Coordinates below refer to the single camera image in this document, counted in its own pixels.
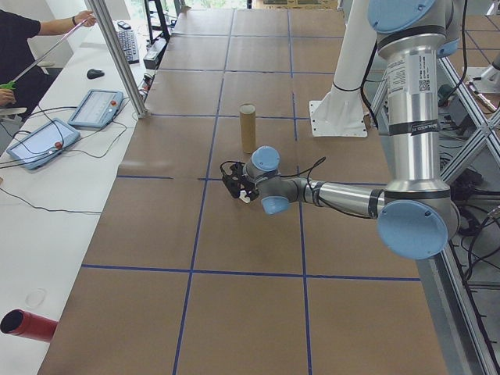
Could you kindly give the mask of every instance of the red cylinder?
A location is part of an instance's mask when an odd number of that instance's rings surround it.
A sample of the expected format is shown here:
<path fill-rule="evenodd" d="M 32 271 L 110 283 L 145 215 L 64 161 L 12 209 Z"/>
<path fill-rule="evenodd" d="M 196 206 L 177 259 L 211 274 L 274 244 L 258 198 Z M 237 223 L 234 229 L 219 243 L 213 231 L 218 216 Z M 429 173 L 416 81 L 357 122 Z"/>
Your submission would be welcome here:
<path fill-rule="evenodd" d="M 56 327 L 57 322 L 54 320 L 19 309 L 9 312 L 0 323 L 0 330 L 4 334 L 46 342 L 52 340 Z"/>

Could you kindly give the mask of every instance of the keyboard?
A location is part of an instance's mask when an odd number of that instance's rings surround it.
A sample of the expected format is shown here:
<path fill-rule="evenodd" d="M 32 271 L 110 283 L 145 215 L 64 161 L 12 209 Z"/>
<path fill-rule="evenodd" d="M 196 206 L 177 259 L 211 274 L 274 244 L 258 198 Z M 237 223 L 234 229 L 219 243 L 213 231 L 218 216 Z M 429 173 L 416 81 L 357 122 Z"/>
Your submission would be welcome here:
<path fill-rule="evenodd" d="M 116 32 L 118 40 L 125 52 L 125 58 L 129 64 L 139 63 L 138 40 L 133 30 L 118 30 Z"/>

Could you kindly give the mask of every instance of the white desk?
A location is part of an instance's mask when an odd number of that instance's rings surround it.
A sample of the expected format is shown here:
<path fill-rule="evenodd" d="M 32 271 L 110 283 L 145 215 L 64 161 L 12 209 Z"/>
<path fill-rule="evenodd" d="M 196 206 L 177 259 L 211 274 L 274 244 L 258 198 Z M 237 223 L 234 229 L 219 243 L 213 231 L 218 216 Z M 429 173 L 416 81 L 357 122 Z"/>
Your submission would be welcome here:
<path fill-rule="evenodd" d="M 139 43 L 144 56 L 145 41 Z M 90 68 L 104 70 L 105 76 L 87 79 Z M 139 84 L 145 72 L 142 62 L 130 68 Z M 127 97 L 98 27 L 94 27 L 60 73 L 42 99 L 41 107 L 78 105 L 91 88 L 121 90 Z M 71 113 L 71 110 L 53 112 L 49 116 L 67 120 Z M 50 209 L 102 211 L 136 120 L 129 103 L 116 118 L 127 131 L 102 159 L 80 152 L 64 152 L 34 172 L 20 166 L 0 170 L 0 177 L 4 178 L 1 187 L 32 204 Z M 35 130 L 47 122 L 43 115 L 34 116 L 23 130 Z M 72 149 L 101 155 L 122 130 L 123 126 L 111 123 Z M 81 131 L 82 137 L 90 133 Z M 9 160 L 6 153 L 0 157 L 0 163 Z M 3 317 L 12 309 L 25 309 L 58 320 L 98 219 L 99 215 L 33 209 L 0 191 L 0 315 Z M 28 298 L 40 299 L 43 295 L 45 299 L 39 304 Z M 37 373 L 48 344 L 0 334 L 0 348 L 1 374 L 31 375 Z"/>

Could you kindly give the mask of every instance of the tablet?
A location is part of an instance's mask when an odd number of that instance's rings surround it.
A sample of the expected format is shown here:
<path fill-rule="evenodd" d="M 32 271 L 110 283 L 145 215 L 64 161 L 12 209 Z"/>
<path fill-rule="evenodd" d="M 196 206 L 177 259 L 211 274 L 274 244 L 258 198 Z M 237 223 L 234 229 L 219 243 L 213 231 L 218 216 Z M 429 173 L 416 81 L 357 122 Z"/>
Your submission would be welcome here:
<path fill-rule="evenodd" d="M 74 127 L 102 129 L 108 125 L 120 109 L 123 92 L 90 90 L 68 120 Z"/>
<path fill-rule="evenodd" d="M 79 137 L 78 130 L 55 118 L 7 148 L 7 153 L 18 160 L 21 166 L 34 170 L 54 159 Z"/>

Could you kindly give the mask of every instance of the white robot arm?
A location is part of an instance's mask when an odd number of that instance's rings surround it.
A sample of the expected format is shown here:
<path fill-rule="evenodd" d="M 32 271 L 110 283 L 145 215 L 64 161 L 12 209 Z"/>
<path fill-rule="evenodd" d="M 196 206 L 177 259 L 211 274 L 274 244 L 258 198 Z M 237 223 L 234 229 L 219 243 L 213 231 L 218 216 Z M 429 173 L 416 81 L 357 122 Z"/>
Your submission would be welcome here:
<path fill-rule="evenodd" d="M 459 43 L 462 0 L 370 0 L 368 20 L 377 32 L 379 55 L 387 61 L 389 135 L 395 154 L 395 178 L 383 191 L 283 178 L 280 156 L 269 146 L 243 165 L 223 171 L 237 198 L 241 185 L 260 195 L 269 214 L 290 202 L 307 202 L 350 215 L 377 219 L 383 242 L 410 259 L 442 251 L 458 229 L 459 214 L 450 188 L 440 178 L 436 58 Z"/>

